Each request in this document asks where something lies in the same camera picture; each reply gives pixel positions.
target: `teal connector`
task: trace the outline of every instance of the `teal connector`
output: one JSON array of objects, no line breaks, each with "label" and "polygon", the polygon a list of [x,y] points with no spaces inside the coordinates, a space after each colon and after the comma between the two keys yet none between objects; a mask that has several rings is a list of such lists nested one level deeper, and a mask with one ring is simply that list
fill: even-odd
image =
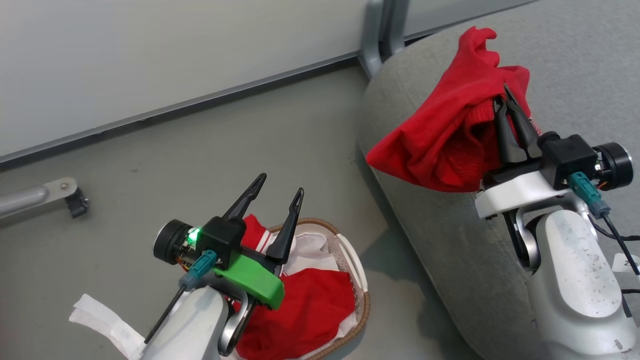
[{"label": "teal connector", "polygon": [[198,281],[216,264],[218,255],[213,250],[205,251],[193,265],[189,268],[189,272],[184,274],[178,281],[178,285],[184,285],[187,291],[191,291]]},{"label": "teal connector", "polygon": [[569,187],[587,204],[589,212],[596,219],[602,218],[602,215],[609,214],[611,211],[609,205],[602,200],[600,190],[591,184],[591,180],[583,172],[574,172],[569,177]]}]

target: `sticker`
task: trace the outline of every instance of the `sticker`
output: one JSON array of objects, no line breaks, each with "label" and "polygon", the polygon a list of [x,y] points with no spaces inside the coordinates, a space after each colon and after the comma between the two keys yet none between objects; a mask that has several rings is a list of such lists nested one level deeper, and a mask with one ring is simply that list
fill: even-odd
[{"label": "sticker", "polygon": [[[633,260],[636,262],[636,266],[640,267],[640,257],[631,255],[631,258],[633,258]],[[627,257],[622,253],[616,254],[616,256],[613,258],[613,266],[611,267],[611,271],[628,272],[630,274],[634,273],[634,269],[629,264],[629,260],[627,260]]]}]

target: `gray floor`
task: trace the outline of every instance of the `gray floor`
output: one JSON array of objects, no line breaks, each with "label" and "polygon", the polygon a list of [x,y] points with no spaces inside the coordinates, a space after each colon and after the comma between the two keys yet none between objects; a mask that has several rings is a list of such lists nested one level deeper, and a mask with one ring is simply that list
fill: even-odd
[{"label": "gray floor", "polygon": [[269,177],[250,211],[263,224],[282,222],[302,186],[302,216],[338,227],[366,269],[371,318],[330,359],[476,358],[356,150],[365,86],[359,68],[339,70],[0,174],[0,193],[74,176],[92,200],[76,220],[60,206],[0,225],[0,358],[122,359],[67,321],[73,303],[87,293],[146,334],[180,277],[152,256],[157,230],[221,214],[260,172]]}]

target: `white wall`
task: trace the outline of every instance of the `white wall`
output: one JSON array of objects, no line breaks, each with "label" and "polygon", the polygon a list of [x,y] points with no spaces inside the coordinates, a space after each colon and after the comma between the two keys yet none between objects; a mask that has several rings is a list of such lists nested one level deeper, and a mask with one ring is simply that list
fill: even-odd
[{"label": "white wall", "polygon": [[2,0],[0,157],[357,51],[366,0]]}]

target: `metal bracket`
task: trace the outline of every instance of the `metal bracket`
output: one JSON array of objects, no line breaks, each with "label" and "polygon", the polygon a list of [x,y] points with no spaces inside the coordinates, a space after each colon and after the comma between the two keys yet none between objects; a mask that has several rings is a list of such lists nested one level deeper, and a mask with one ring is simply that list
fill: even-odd
[{"label": "metal bracket", "polygon": [[382,29],[383,13],[384,0],[368,0],[358,59],[369,79],[373,78],[382,68],[378,42]]},{"label": "metal bracket", "polygon": [[60,199],[65,199],[72,218],[83,215],[88,210],[88,200],[78,188],[77,181],[73,177],[63,177],[50,183],[0,195],[0,218]]},{"label": "metal bracket", "polygon": [[240,302],[240,310],[227,319],[218,339],[218,352],[222,356],[229,356],[236,348],[257,301],[253,296],[247,294],[224,277],[215,276],[214,272],[205,274],[196,285],[196,288],[204,286],[210,286],[224,296]]},{"label": "metal bracket", "polygon": [[538,242],[535,236],[527,229],[524,222],[524,215],[554,206],[560,206],[565,210],[570,210],[580,215],[589,227],[593,237],[596,241],[598,240],[596,229],[591,225],[591,221],[589,221],[589,208],[587,204],[572,192],[507,211],[504,213],[507,229],[509,230],[509,235],[513,241],[520,264],[526,270],[537,270],[540,266],[541,259]]},{"label": "metal bracket", "polygon": [[391,57],[404,50],[404,25],[409,12],[409,0],[386,0],[385,10],[382,50],[385,56]]}]

